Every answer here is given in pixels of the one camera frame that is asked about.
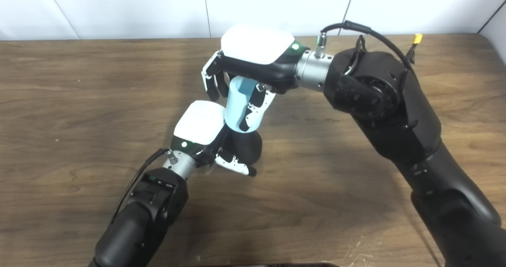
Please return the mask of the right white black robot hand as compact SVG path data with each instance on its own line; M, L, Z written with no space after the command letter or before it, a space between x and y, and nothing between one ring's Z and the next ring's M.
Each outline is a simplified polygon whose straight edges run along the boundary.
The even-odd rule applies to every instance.
M226 84L226 77L251 86L245 92L246 107L238 111L240 119L229 127L253 132L274 97L297 87L296 66L308 49L289 32L249 24L232 26L223 34L221 48L202 67L205 91L215 102L229 97L232 85Z

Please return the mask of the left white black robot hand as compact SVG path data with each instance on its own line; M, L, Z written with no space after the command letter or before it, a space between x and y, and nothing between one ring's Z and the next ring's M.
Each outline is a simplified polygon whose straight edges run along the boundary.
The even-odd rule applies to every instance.
M260 158L257 132L240 133L225 123L225 108L206 100L194 101L176 124L170 143L172 155L164 167L187 180L195 169L218 165L254 177L253 164Z

